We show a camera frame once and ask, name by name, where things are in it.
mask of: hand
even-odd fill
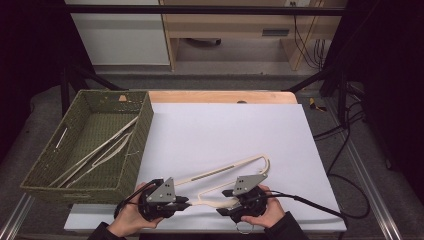
[[[270,189],[267,186],[259,185],[259,187],[266,192],[267,195],[271,195]],[[265,228],[274,226],[280,219],[284,217],[286,213],[277,198],[268,198],[267,208],[265,213],[259,217],[243,216],[241,220],[243,222],[250,223],[252,225],[259,225]]]
[[[141,183],[137,186],[137,190],[143,187],[146,183]],[[138,200],[140,194],[137,194],[130,203],[126,204],[121,212],[116,217],[115,221],[110,224],[107,229],[117,237],[126,237],[130,234],[138,232],[142,228],[156,228],[158,223],[163,218],[157,218],[149,222],[144,219],[138,212]]]

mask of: white paper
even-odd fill
[[[153,109],[155,114],[137,183],[169,177],[178,181],[266,154],[271,167],[263,184],[338,211],[301,105],[155,103]],[[235,181],[237,176],[257,174],[263,167],[264,161],[258,160],[177,186],[176,194],[195,201],[197,193]],[[225,200],[220,191],[232,186],[211,192],[207,197]],[[343,221],[331,214],[292,199],[279,200],[304,230],[346,230]],[[65,229],[88,230],[96,228],[100,221],[111,222],[113,209],[114,206],[107,205],[101,208],[75,205]],[[220,216],[211,207],[193,206],[165,219],[154,231],[227,232],[235,231],[235,226],[229,217]]]

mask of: electrical cable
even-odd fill
[[[314,19],[312,20],[312,23],[311,23],[311,25],[310,25],[310,27],[309,27],[309,31],[308,31],[308,35],[311,33],[311,30],[312,30],[312,24],[313,24],[313,22],[315,21],[315,18],[316,18],[316,16],[314,16]],[[321,69],[322,69],[322,67],[320,67],[320,65],[319,65],[319,62],[318,61],[314,61],[313,59],[312,59],[312,57],[310,56],[310,54],[309,54],[309,51],[308,51],[308,49],[307,49],[307,47],[306,47],[306,43],[303,41],[303,39],[302,39],[302,36],[300,35],[300,33],[299,33],[299,30],[298,30],[298,28],[297,28],[297,19],[296,19],[296,15],[293,15],[293,19],[294,19],[294,30],[295,30],[295,32],[294,32],[294,42],[295,42],[295,44],[296,44],[296,47],[299,49],[299,51],[300,51],[300,53],[302,54],[302,56],[303,56],[303,58],[305,59],[305,61],[306,61],[306,63],[308,64],[308,66],[309,67],[311,67],[311,68],[314,68],[314,69],[318,69],[319,71],[321,71]],[[303,49],[305,50],[305,52],[306,52],[306,55],[308,56],[308,58],[309,58],[309,61],[311,62],[311,63],[313,63],[313,65],[314,66],[311,66],[311,64],[309,63],[309,61],[308,61],[308,58],[305,56],[305,54],[303,53],[304,51],[299,47],[299,44],[297,43],[297,35],[299,35],[299,39],[300,39],[300,41],[301,41],[301,43],[302,43],[302,47],[303,47]]]
[[[297,38],[296,38],[296,36],[297,36],[297,34],[299,34],[300,40],[301,40],[301,42],[302,42],[302,44],[303,44],[303,48],[305,49],[306,54],[307,54],[307,55],[308,55],[308,57],[309,57],[309,60],[310,60],[310,61],[312,61],[311,56],[309,55],[308,49],[306,49],[306,46],[305,46],[305,44],[303,43],[303,39],[302,39],[302,37],[300,36],[300,33],[299,33],[298,29],[297,29],[297,20],[296,20],[296,15],[293,15],[293,18],[294,18],[294,43],[296,44],[297,49],[299,49],[300,53],[302,54],[303,58],[305,59],[306,64],[308,64],[308,66],[309,66],[309,67],[311,67],[311,68],[318,69],[318,66],[316,65],[316,63],[315,63],[315,66],[311,66],[311,64],[310,64],[310,63],[309,63],[309,61],[308,61],[308,58],[305,56],[305,54],[303,53],[302,49],[299,47],[299,44],[297,43]]]
[[[368,216],[368,214],[370,213],[370,211],[371,211],[371,205],[370,205],[370,201],[369,201],[367,195],[365,194],[365,192],[358,185],[356,185],[354,182],[350,181],[349,179],[347,179],[347,178],[345,178],[343,176],[340,176],[340,175],[334,174],[334,173],[330,173],[327,176],[328,177],[336,177],[336,178],[339,178],[339,179],[342,179],[342,180],[346,181],[347,183],[349,183],[350,185],[352,185],[354,188],[356,188],[362,194],[362,196],[364,197],[364,199],[366,201],[367,209],[365,210],[365,213],[363,213],[361,215],[348,214],[348,213],[346,213],[346,212],[344,212],[342,210],[340,210],[340,212],[343,215],[345,215],[347,217],[350,217],[350,218],[353,218],[353,219],[364,219],[364,218],[366,218]]]
[[[339,218],[343,219],[343,221],[346,224],[346,227],[348,227],[347,218],[342,213],[339,213],[339,212],[334,211],[332,209],[326,208],[324,206],[321,206],[319,204],[316,204],[314,202],[311,202],[311,201],[309,201],[309,200],[307,200],[305,198],[302,198],[302,197],[299,197],[299,196],[296,196],[296,195],[285,194],[285,193],[282,193],[282,192],[279,192],[279,191],[274,191],[274,190],[265,191],[265,192],[277,193],[277,194],[270,194],[270,195],[258,196],[258,197],[249,199],[247,202],[254,202],[254,201],[257,201],[259,199],[268,199],[268,198],[277,198],[277,197],[292,198],[295,201],[304,203],[304,204],[309,205],[309,206],[311,206],[313,208],[319,209],[319,210],[321,210],[323,212],[329,213],[331,215],[334,215],[336,217],[339,217]]]
[[[359,120],[362,120],[362,119],[364,119],[364,116],[361,116],[361,117],[359,117],[359,118],[357,118],[357,119],[352,120],[352,121],[350,122],[350,124],[352,125],[353,123],[355,123],[355,122],[357,122],[357,121],[359,121]],[[342,129],[342,130],[340,130],[340,131],[338,131],[338,132],[331,133],[331,134],[328,134],[327,136],[323,136],[322,138],[317,138],[317,139],[314,139],[314,140],[315,140],[315,142],[322,141],[322,140],[325,140],[325,139],[327,139],[327,138],[329,138],[329,137],[331,137],[331,136],[334,136],[334,135],[336,135],[336,134],[342,133],[343,131],[345,131],[345,129]]]
[[[357,120],[359,120],[359,119],[355,119],[355,120],[353,120],[357,115],[359,115],[359,114],[362,114],[364,111],[360,111],[360,112],[357,112],[357,113],[355,113],[352,117],[350,117],[349,119],[348,119],[348,121],[351,121],[351,123],[354,123],[354,122],[356,122]],[[320,133],[320,134],[317,134],[317,135],[314,135],[313,136],[313,138],[316,140],[316,138],[320,138],[320,137],[322,137],[322,136],[325,136],[325,135],[328,135],[328,134],[330,134],[330,133],[333,133],[334,131],[336,131],[336,130],[338,130],[338,129],[340,129],[340,128],[343,128],[343,125],[338,125],[337,127],[334,127],[334,128],[332,128],[332,129],[330,129],[330,130],[327,130],[327,131],[325,131],[325,132],[323,132],[323,133]]]
[[[122,200],[115,208],[115,212],[113,214],[113,218],[115,219],[118,214],[121,212],[121,209],[123,207],[125,207],[125,205],[129,204],[131,199],[133,199],[135,196],[137,196],[137,194],[141,193],[142,191],[146,190],[148,187],[150,187],[151,185],[156,184],[156,180],[152,180],[148,183],[146,183],[145,185],[143,185],[140,189],[138,189],[137,191],[135,191],[133,194],[131,194],[129,197],[127,197],[126,199]]]
[[[343,180],[343,181],[345,181],[345,182],[347,182],[348,184],[350,184],[350,185],[352,185],[354,188],[356,188],[360,193],[361,193],[361,195],[364,197],[364,199],[365,199],[365,201],[366,201],[366,210],[365,210],[365,213],[363,213],[363,214],[361,214],[361,215],[352,215],[352,214],[348,214],[348,213],[346,213],[346,212],[344,212],[344,211],[340,211],[344,216],[346,216],[346,217],[349,217],[349,218],[353,218],[353,219],[363,219],[363,218],[365,218],[365,217],[367,217],[368,215],[369,215],[369,213],[370,213],[370,211],[371,211],[371,205],[370,205],[370,202],[369,202],[369,199],[368,199],[368,197],[367,197],[367,195],[365,194],[365,192],[358,186],[358,185],[356,185],[354,182],[352,182],[352,181],[350,181],[349,179],[347,179],[347,178],[345,178],[345,177],[343,177],[343,176],[340,176],[340,175],[337,175],[337,174],[333,174],[333,173],[331,173],[331,170],[332,170],[332,168],[333,168],[333,166],[335,165],[335,163],[337,162],[337,159],[339,158],[339,156],[340,156],[340,154],[341,154],[341,152],[343,151],[343,149],[344,149],[344,147],[346,146],[346,144],[348,143],[348,140],[349,140],[349,137],[350,137],[350,133],[351,133],[351,129],[350,129],[350,126],[351,126],[351,119],[353,119],[353,118],[355,118],[356,116],[358,116],[359,114],[362,114],[363,113],[363,111],[359,111],[359,112],[357,112],[357,113],[355,113],[352,117],[350,117],[349,116],[349,114],[350,114],[350,111],[352,110],[352,108],[354,107],[354,106],[356,106],[356,105],[359,105],[359,104],[361,104],[362,102],[361,101],[358,101],[358,102],[355,102],[355,103],[353,103],[353,104],[351,104],[347,109],[346,109],[346,119],[348,119],[348,121],[347,121],[347,127],[346,127],[346,129],[347,129],[347,136],[346,136],[346,138],[345,138],[345,140],[344,140],[344,142],[343,142],[343,145],[340,147],[340,149],[339,149],[339,151],[337,152],[337,154],[336,154],[336,156],[334,157],[334,159],[333,159],[333,161],[332,161],[332,163],[331,163],[331,165],[330,165],[330,167],[328,168],[328,170],[327,170],[327,172],[326,172],[326,174],[327,174],[327,177],[336,177],[336,178],[339,178],[339,179],[341,179],[341,180]]]

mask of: black wire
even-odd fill
[[[365,194],[365,192],[358,185],[356,185],[354,182],[350,181],[349,179],[347,179],[347,178],[345,178],[343,176],[340,176],[340,175],[334,174],[334,173],[330,173],[327,176],[328,177],[336,177],[336,178],[339,178],[339,179],[342,179],[342,180],[346,181],[347,183],[349,183],[350,185],[352,185],[353,187],[355,187],[362,194],[362,196],[364,197],[365,201],[367,202],[366,203],[367,209],[365,210],[365,213],[363,213],[361,215],[351,215],[351,214],[348,214],[348,213],[346,213],[346,212],[344,212],[342,210],[340,210],[340,212],[342,212],[343,215],[345,215],[347,217],[350,217],[350,218],[353,218],[353,219],[364,219],[364,218],[366,218],[368,216],[368,214],[370,213],[370,211],[371,211],[371,205],[370,205],[370,201],[369,201],[367,195]]]
[[[364,119],[364,116],[361,116],[361,117],[359,117],[359,118],[357,118],[357,119],[355,119],[355,120],[351,121],[351,122],[350,122],[350,124],[352,125],[352,124],[354,124],[355,122],[357,122],[357,121],[359,121],[359,120],[362,120],[362,119]],[[315,140],[315,142],[322,141],[322,140],[325,140],[325,139],[327,139],[327,138],[329,138],[329,137],[331,137],[331,136],[334,136],[334,135],[336,135],[336,134],[342,133],[342,132],[344,132],[344,131],[345,131],[345,129],[342,129],[342,130],[340,130],[340,131],[338,131],[338,132],[335,132],[335,133],[329,134],[329,135],[327,135],[327,136],[325,136],[325,137],[322,137],[322,138],[319,138],[319,139],[314,139],[314,140]]]
[[[346,119],[349,119],[349,113],[350,113],[352,107],[354,107],[355,105],[358,105],[358,104],[361,104],[361,102],[360,101],[359,102],[355,102],[355,103],[353,103],[352,105],[350,105],[347,108],[347,110],[346,110],[346,115],[347,115],[346,116]],[[337,159],[339,159],[340,154],[342,153],[344,147],[348,143],[348,140],[349,140],[349,137],[350,137],[350,123],[349,123],[349,121],[346,121],[346,129],[347,129],[346,138],[345,138],[345,140],[343,142],[343,145],[340,147],[339,151],[337,152],[336,156],[334,157],[333,161],[331,162],[331,165],[330,165],[330,167],[327,170],[327,176],[331,172],[331,169],[333,168],[334,164],[336,164]]]
[[[137,196],[137,194],[141,193],[142,191],[144,191],[146,188],[150,187],[151,185],[155,184],[156,181],[152,180],[148,183],[146,183],[144,186],[142,186],[140,189],[138,189],[137,191],[135,191],[133,194],[131,194],[129,197],[127,197],[126,199],[122,200],[120,203],[118,203],[118,205],[115,208],[115,212],[113,214],[113,218],[116,218],[118,216],[118,214],[121,212],[121,209],[127,205],[130,204],[131,199],[133,199],[135,196]]]
[[[264,196],[255,197],[255,198],[249,199],[249,202],[250,202],[250,201],[252,201],[252,202],[253,202],[253,201],[256,201],[256,200],[258,200],[258,199],[265,199],[265,198],[266,198],[266,199],[268,199],[268,198],[277,198],[277,197],[292,198],[292,199],[294,199],[295,201],[298,201],[298,202],[304,203],[304,204],[306,204],[306,205],[309,205],[309,206],[311,206],[311,207],[314,207],[314,208],[316,208],[316,209],[319,209],[319,210],[321,210],[321,211],[323,211],[323,212],[326,212],[326,213],[332,214],[332,215],[334,215],[334,216],[336,216],[336,217],[339,217],[339,218],[343,219],[343,221],[344,221],[344,222],[345,222],[345,224],[346,224],[346,227],[348,227],[347,218],[346,218],[346,216],[344,216],[342,213],[339,213],[339,212],[334,211],[334,210],[332,210],[332,209],[326,208],[326,207],[324,207],[324,206],[321,206],[321,205],[319,205],[319,204],[316,204],[316,203],[314,203],[314,202],[311,202],[311,201],[309,201],[309,200],[307,200],[307,199],[305,199],[305,198],[302,198],[302,197],[299,197],[299,196],[296,196],[296,195],[285,194],[285,193],[278,192],[278,191],[273,191],[273,190],[271,190],[271,191],[266,191],[266,192],[277,193],[277,194],[271,194],[271,195],[264,195]]]
[[[297,30],[296,15],[293,15],[293,18],[294,18],[294,43],[296,44],[297,49],[299,49],[300,53],[302,54],[303,58],[305,59],[306,63],[308,64],[308,66],[311,67],[311,68],[314,68],[314,69],[318,69],[316,63],[315,63],[315,66],[311,66],[311,64],[309,64],[308,58],[306,58],[305,54],[303,53],[302,49],[299,47],[299,44],[297,43],[296,35],[299,34],[300,40],[301,40],[301,42],[303,44],[303,47],[304,47],[304,49],[306,51],[306,54],[308,55],[309,60],[312,61],[311,56],[309,55],[308,49],[306,48],[305,44],[303,43],[303,39],[300,36],[299,31]]]
[[[356,113],[355,115],[353,115],[352,117],[350,117],[350,119],[348,119],[348,121],[352,121],[352,119],[354,119],[357,115],[359,115],[359,114],[361,114],[361,113],[363,113],[363,112],[364,112],[364,111],[360,111],[360,112]],[[332,128],[332,129],[330,129],[330,130],[327,130],[327,131],[325,131],[325,132],[323,132],[323,133],[320,133],[320,134],[314,135],[314,136],[313,136],[313,138],[314,138],[314,139],[316,139],[316,138],[319,138],[319,137],[325,136],[325,135],[327,135],[327,134],[333,133],[334,131],[336,131],[336,130],[338,130],[338,129],[340,129],[340,128],[343,128],[343,125],[338,125],[337,127],[334,127],[334,128]]]

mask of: black pole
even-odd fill
[[[345,16],[366,14],[363,10],[313,7],[264,7],[264,6],[199,6],[199,5],[44,5],[45,10],[67,13],[98,14],[224,14],[224,15],[296,15],[296,16]]]
[[[65,116],[66,111],[70,106],[69,100],[69,85],[67,79],[66,68],[63,68],[60,73],[60,97],[62,99],[62,117]]]

